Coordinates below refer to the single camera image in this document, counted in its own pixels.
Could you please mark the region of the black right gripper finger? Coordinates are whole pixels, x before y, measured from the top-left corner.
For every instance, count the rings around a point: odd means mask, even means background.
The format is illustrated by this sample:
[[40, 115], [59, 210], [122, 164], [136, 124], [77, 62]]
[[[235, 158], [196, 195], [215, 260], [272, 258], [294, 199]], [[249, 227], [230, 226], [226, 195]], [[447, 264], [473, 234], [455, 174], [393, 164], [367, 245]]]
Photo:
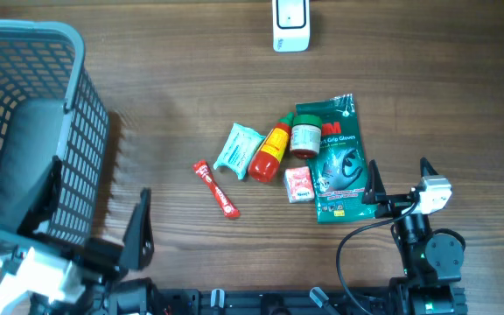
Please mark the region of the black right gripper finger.
[[362, 203], [366, 205], [382, 204], [387, 200], [386, 190], [382, 183], [376, 161], [373, 159], [368, 164], [368, 175]]
[[438, 175], [438, 172], [432, 167], [431, 163], [426, 157], [422, 157], [420, 159], [420, 173], [421, 177]]

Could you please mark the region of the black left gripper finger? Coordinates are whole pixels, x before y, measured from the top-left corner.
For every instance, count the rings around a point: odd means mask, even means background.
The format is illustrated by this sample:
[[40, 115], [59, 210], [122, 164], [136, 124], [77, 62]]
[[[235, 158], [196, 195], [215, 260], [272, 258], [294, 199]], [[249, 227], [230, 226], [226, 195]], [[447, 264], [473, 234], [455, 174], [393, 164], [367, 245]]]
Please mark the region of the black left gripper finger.
[[154, 254], [154, 239], [151, 225], [151, 189], [144, 188], [140, 201], [134, 207], [129, 224], [122, 238], [124, 247], [118, 264], [128, 270], [147, 267]]
[[20, 235], [46, 234], [57, 210], [61, 189], [62, 161], [53, 156], [35, 185], [19, 201]]

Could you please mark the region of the green 3M gloves packet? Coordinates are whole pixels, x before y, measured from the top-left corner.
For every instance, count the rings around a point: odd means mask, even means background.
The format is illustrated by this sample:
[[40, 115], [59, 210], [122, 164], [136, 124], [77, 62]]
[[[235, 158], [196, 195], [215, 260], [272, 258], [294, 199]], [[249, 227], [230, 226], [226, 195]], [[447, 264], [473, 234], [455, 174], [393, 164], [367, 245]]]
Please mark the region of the green 3M gloves packet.
[[317, 223], [339, 224], [375, 217], [375, 205], [362, 202], [368, 161], [361, 138], [354, 96], [299, 103], [299, 115], [321, 119], [318, 155], [307, 161], [315, 192]]

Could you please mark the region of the orange tissue packet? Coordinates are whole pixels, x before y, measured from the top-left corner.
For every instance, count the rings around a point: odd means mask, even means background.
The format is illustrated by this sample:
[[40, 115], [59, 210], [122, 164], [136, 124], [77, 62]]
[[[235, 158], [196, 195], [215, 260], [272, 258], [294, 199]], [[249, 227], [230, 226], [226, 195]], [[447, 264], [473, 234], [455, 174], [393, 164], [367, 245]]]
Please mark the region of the orange tissue packet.
[[283, 181], [290, 203], [314, 200], [315, 192], [308, 166], [286, 169]]

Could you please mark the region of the green-lid spice jar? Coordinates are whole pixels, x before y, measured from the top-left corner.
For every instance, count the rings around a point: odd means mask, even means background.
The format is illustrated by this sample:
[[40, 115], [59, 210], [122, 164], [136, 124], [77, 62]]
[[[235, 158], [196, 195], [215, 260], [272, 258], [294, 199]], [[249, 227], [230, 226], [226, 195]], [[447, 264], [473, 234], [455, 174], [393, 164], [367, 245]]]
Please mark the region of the green-lid spice jar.
[[297, 115], [293, 119], [290, 152], [299, 159], [315, 158], [319, 154], [322, 120], [316, 115]]

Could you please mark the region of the red Nescafe coffee stick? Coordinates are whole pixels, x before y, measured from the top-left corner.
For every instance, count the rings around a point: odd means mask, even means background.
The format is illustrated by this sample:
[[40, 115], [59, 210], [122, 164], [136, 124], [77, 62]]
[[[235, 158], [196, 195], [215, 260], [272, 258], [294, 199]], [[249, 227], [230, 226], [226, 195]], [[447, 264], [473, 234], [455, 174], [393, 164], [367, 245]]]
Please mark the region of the red Nescafe coffee stick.
[[214, 179], [211, 169], [205, 160], [192, 165], [194, 172], [202, 179], [211, 191], [217, 201], [223, 215], [228, 219], [237, 219], [240, 217], [240, 211], [235, 207], [230, 198], [221, 190]]

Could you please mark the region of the red chili sauce bottle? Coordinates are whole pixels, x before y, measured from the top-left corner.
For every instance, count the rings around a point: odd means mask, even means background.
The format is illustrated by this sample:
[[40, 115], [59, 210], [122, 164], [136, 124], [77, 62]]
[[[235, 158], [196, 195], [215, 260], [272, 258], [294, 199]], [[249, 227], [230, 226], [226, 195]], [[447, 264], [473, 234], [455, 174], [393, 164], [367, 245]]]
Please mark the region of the red chili sauce bottle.
[[248, 165], [248, 175], [252, 179], [268, 183], [276, 176], [291, 138], [293, 119], [292, 112], [280, 118], [263, 140]]

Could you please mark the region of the mint green tissue packet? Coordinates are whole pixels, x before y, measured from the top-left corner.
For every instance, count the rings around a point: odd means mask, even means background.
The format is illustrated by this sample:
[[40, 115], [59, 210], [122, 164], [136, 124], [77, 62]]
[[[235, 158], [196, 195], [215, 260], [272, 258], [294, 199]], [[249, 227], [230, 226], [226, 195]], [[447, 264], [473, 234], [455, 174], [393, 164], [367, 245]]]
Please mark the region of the mint green tissue packet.
[[239, 180], [244, 180], [249, 164], [264, 138], [265, 136], [254, 129], [235, 122], [213, 168], [217, 170], [226, 167], [233, 171]]

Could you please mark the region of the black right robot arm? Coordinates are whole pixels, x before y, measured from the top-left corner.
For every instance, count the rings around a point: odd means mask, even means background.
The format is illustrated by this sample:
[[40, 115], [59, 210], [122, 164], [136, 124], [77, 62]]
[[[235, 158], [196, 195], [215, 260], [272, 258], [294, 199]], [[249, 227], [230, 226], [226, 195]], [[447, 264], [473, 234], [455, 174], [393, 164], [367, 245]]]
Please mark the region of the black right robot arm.
[[449, 180], [420, 159], [420, 182], [405, 194], [386, 193], [374, 160], [362, 202], [376, 205], [377, 219], [391, 219], [391, 234], [399, 250], [403, 277], [389, 281], [390, 310], [394, 314], [460, 315], [468, 313], [461, 280], [466, 241], [448, 229], [432, 229], [430, 216], [445, 208], [452, 196]]

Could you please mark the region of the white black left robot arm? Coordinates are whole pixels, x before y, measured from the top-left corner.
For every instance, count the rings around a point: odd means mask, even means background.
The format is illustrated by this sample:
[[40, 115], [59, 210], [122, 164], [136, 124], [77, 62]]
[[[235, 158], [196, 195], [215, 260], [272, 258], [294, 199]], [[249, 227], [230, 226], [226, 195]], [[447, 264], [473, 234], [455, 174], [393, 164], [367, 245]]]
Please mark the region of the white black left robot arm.
[[29, 158], [2, 177], [8, 215], [0, 237], [13, 243], [0, 278], [0, 308], [23, 297], [32, 314], [153, 314], [162, 304], [149, 278], [125, 281], [154, 254], [151, 190], [135, 204], [122, 244], [90, 234], [89, 181], [57, 156]]

